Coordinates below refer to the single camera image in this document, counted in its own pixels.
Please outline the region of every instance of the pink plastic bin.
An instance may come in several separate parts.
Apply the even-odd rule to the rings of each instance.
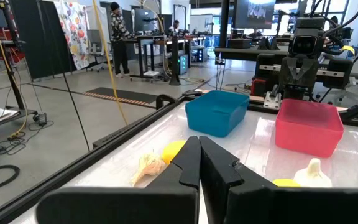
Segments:
[[[335,106],[285,99],[276,119],[276,145],[330,157],[344,132]]]

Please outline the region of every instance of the curtain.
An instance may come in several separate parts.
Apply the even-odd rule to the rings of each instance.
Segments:
[[[54,2],[54,4],[75,67],[77,70],[87,67],[94,58],[90,55],[86,32],[89,24],[86,7],[78,3],[67,3],[63,0]]]

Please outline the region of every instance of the floor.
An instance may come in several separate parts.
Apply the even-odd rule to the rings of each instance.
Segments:
[[[139,72],[139,66],[136,61],[130,62],[129,65],[132,73]],[[234,87],[226,86],[226,84],[245,83],[254,76],[254,70],[255,62],[230,61],[226,65],[224,74],[221,74],[221,77],[224,78],[223,89],[234,91]],[[133,81],[130,81],[129,78],[119,78],[116,79],[116,85],[120,90],[179,97],[184,91],[194,88],[214,89],[216,73],[217,70],[213,61],[208,60],[206,63],[201,64],[201,66],[192,67],[182,77],[202,78],[209,80],[210,85],[182,80],[182,85],[170,86],[168,82],[159,81],[151,84],[138,78],[133,79]],[[6,154],[0,155],[0,165],[12,164],[21,169],[20,175],[15,181],[0,188],[0,206],[88,152],[88,147],[85,143],[70,95],[67,91],[62,91],[67,90],[64,79],[46,78],[39,80],[35,83],[37,86],[34,86],[33,89],[26,70],[21,70],[20,75],[21,82],[23,83],[21,85],[22,94],[26,100],[27,107],[40,111],[34,93],[35,89],[42,106],[42,111],[47,113],[48,120],[53,121],[54,125],[41,130],[26,144],[26,148],[17,154],[12,156]],[[111,87],[109,72],[107,70],[102,70],[99,73],[96,71],[77,72],[67,75],[67,81],[71,91],[79,93],[98,87]],[[8,91],[9,80],[7,75],[0,70],[0,108],[5,105]],[[315,91],[326,91],[326,89],[321,85],[316,85]],[[351,91],[358,93],[358,86]],[[116,102],[77,93],[73,94],[73,98],[91,150],[92,142],[125,126]],[[13,94],[9,95],[7,104],[16,104]],[[351,101],[344,100],[342,102],[342,106],[352,105],[353,102]],[[122,104],[122,109],[129,123],[154,111],[151,108],[125,103]],[[23,122],[24,119],[18,119],[15,122],[0,126],[0,141],[6,140]],[[29,116],[29,122],[33,122],[31,116]],[[25,132],[27,134],[24,137],[25,139],[36,133],[36,131],[29,131],[28,127],[25,129]],[[10,171],[0,170],[0,182],[7,179],[10,175]]]

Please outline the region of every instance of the blue plastic bin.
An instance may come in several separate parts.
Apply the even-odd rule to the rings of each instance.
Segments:
[[[189,128],[217,137],[227,136],[244,119],[249,96],[213,90],[186,104]]]

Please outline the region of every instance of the mat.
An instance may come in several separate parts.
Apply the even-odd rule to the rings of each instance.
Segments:
[[[114,92],[111,88],[100,87],[94,90],[86,91],[84,94],[106,100],[116,100]],[[149,106],[149,104],[153,103],[157,97],[156,95],[125,90],[117,90],[117,96],[120,102],[139,106]]]

